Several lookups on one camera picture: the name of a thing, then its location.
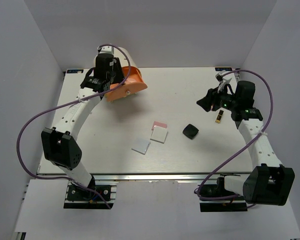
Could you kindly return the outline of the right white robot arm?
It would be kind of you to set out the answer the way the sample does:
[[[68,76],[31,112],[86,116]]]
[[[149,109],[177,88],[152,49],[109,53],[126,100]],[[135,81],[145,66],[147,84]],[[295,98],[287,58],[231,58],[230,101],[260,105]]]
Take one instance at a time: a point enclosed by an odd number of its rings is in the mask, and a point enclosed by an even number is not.
[[[253,106],[255,90],[254,83],[243,80],[237,84],[235,91],[225,84],[209,89],[206,96],[197,101],[206,112],[220,108],[231,112],[231,119],[248,146],[253,167],[248,176],[221,175],[214,189],[198,189],[200,197],[226,200],[241,196],[248,204],[286,204],[295,173],[292,168],[285,167],[274,153],[264,132],[262,114]]]

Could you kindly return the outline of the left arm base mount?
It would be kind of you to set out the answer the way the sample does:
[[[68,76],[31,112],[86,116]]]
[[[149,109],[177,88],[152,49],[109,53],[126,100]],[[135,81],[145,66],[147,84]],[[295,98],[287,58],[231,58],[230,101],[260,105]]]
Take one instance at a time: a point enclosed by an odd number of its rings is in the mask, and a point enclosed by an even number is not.
[[[96,179],[93,191],[68,182],[63,208],[72,210],[110,210],[115,203],[117,182]]]

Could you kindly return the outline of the gold black lipstick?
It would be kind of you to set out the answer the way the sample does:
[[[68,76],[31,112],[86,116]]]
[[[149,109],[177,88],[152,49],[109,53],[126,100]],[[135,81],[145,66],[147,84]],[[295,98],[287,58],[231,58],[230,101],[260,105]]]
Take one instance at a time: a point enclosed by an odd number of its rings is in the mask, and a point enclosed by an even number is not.
[[[218,123],[218,124],[221,123],[223,114],[224,114],[224,111],[223,111],[223,110],[219,110],[219,112],[218,112],[218,114],[217,114],[217,117],[216,117],[216,119],[215,119],[215,122],[216,122],[216,123]]]

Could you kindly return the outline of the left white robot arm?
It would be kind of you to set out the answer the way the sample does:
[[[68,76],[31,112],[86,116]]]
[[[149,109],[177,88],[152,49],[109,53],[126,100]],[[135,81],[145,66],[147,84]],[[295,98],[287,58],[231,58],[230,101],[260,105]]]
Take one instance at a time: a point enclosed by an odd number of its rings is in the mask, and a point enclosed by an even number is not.
[[[70,105],[57,124],[41,132],[45,159],[80,185],[78,193],[86,200],[95,196],[95,180],[81,162],[83,153],[77,138],[88,116],[101,102],[114,79],[117,76],[120,80],[124,79],[118,60],[111,53],[99,53],[95,58],[95,67],[86,73],[80,84],[76,97],[78,102]]]

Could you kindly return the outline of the peach top drawer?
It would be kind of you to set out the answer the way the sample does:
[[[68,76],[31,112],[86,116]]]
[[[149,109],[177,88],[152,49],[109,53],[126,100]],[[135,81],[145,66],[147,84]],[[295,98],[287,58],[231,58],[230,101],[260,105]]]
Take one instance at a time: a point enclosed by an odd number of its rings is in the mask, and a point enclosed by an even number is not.
[[[143,81],[140,70],[137,67],[132,66],[130,74],[124,84],[118,87],[116,90],[106,93],[105,97],[108,102],[113,102],[115,100],[143,91],[147,88],[148,86]]]

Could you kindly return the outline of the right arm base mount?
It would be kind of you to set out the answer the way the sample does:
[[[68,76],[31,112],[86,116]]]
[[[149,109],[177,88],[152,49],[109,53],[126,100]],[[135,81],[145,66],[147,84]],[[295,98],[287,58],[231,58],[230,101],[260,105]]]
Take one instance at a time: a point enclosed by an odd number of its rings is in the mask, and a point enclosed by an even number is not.
[[[201,213],[247,212],[248,206],[244,198],[237,193],[225,189],[225,177],[221,174],[216,183],[208,180],[200,189],[199,208]]]

